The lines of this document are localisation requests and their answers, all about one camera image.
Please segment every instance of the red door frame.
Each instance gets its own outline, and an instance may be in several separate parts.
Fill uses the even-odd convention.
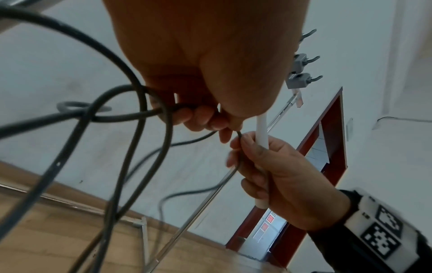
[[[312,126],[297,150],[306,155],[319,135],[319,124],[323,128],[325,146],[329,157],[329,163],[324,167],[323,174],[336,185],[347,169],[345,132],[342,107],[342,88],[334,96],[330,104]],[[226,248],[238,251],[254,227],[257,225],[266,210],[254,207],[232,238],[226,244]],[[306,236],[304,230],[287,224],[270,248],[270,254],[266,261],[273,265],[286,268],[300,243]]]

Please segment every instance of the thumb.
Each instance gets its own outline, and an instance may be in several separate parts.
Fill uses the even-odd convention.
[[[284,160],[279,154],[258,145],[249,134],[241,137],[240,144],[243,153],[261,168],[271,173],[280,173],[284,170]]]

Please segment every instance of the sleeve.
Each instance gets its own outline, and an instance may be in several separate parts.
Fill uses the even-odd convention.
[[[336,272],[341,273],[364,273],[364,272],[383,272],[383,273],[413,273],[413,272],[432,272],[432,250],[428,245],[427,239],[417,230],[414,230],[415,237],[408,237],[405,234],[410,230],[409,224],[405,224],[403,236],[400,239],[388,232],[389,228],[377,230],[377,223],[384,223],[389,218],[383,218],[377,210],[375,217],[368,217],[368,225],[353,220],[355,216],[361,214],[365,216],[364,211],[359,210],[359,204],[364,206],[366,201],[359,193],[353,191],[342,191],[351,200],[351,209],[347,215],[336,223],[333,227],[318,232],[309,233],[310,237],[323,254],[325,260]],[[368,201],[374,204],[375,199],[369,197]],[[365,226],[359,235],[355,231],[357,227]],[[409,251],[410,242],[407,238],[414,238],[411,242],[414,246],[413,253],[406,255]]]

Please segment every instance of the white tube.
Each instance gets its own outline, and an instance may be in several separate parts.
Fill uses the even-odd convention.
[[[259,115],[256,117],[256,133],[255,133],[255,142],[258,145],[268,149],[269,148],[269,136],[267,134],[267,113]],[[263,170],[260,166],[255,165],[257,169],[259,169],[267,179],[267,172]],[[269,191],[269,185],[266,184],[266,191]],[[260,209],[268,209],[269,201],[262,199],[255,199],[255,206]]]

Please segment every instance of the floor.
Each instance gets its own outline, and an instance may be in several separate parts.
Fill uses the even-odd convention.
[[[306,154],[306,158],[320,171],[329,162],[321,124],[319,125],[318,139]],[[249,237],[246,238],[238,253],[254,260],[263,260],[286,223],[285,219],[268,209]]]

